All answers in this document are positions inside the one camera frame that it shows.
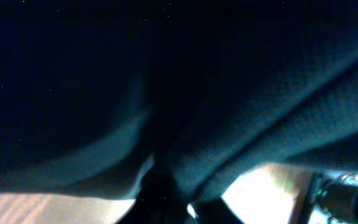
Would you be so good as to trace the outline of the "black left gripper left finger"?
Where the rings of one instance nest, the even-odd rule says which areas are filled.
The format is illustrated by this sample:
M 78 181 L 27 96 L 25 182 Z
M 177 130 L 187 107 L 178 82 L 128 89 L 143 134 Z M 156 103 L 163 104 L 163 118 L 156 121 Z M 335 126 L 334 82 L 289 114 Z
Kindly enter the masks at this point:
M 117 224 L 185 224 L 186 204 L 170 175 L 156 175 L 142 182 L 135 204 Z

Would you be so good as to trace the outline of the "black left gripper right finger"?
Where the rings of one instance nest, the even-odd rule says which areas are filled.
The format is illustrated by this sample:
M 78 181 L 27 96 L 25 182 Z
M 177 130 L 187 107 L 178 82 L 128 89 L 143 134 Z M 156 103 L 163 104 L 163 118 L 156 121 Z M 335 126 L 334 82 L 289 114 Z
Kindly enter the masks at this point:
M 195 211 L 199 224 L 244 224 L 221 197 L 209 202 L 196 203 Z

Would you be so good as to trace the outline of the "dark teal t-shirt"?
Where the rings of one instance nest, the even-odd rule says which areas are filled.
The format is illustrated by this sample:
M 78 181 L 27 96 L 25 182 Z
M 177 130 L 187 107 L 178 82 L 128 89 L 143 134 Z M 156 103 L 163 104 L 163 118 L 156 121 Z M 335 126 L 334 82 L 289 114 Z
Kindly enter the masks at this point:
M 358 171 L 358 1 L 0 1 L 0 192 L 182 202 Z

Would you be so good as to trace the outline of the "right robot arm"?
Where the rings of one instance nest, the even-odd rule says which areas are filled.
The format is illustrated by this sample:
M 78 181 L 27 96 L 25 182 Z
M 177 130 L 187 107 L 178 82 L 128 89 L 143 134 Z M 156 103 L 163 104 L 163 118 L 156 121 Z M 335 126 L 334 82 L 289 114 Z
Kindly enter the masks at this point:
M 308 202 L 310 224 L 358 224 L 358 174 L 315 175 Z

